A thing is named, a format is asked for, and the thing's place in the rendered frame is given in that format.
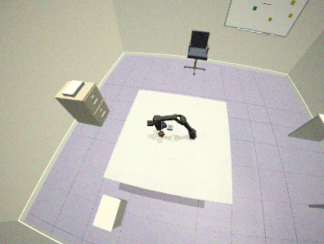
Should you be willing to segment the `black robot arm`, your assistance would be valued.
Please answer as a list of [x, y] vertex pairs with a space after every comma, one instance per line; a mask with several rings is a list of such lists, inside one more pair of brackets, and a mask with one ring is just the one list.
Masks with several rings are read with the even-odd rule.
[[[180, 120], [178, 119], [178, 117], [180, 117]], [[152, 120], [148, 120], [147, 121], [147, 126], [156, 126], [156, 127], [160, 127], [160, 125], [162, 126], [162, 129], [167, 127], [167, 124], [164, 121], [167, 120], [175, 120], [177, 121], [179, 124], [184, 125], [186, 127], [186, 129], [188, 130], [188, 134], [190, 135], [190, 139], [194, 140], [196, 138], [196, 131], [195, 129], [193, 129], [188, 123], [187, 123], [187, 118], [184, 115], [154, 115]]]

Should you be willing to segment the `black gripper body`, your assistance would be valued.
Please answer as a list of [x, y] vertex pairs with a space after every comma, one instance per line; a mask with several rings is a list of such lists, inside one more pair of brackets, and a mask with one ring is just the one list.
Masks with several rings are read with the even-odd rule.
[[160, 127], [156, 127], [156, 130], [159, 131], [159, 132], [158, 132], [159, 137], [164, 136], [164, 131], [162, 131], [161, 129], [162, 129], [162, 128], [161, 128], [161, 125], [160, 125]]

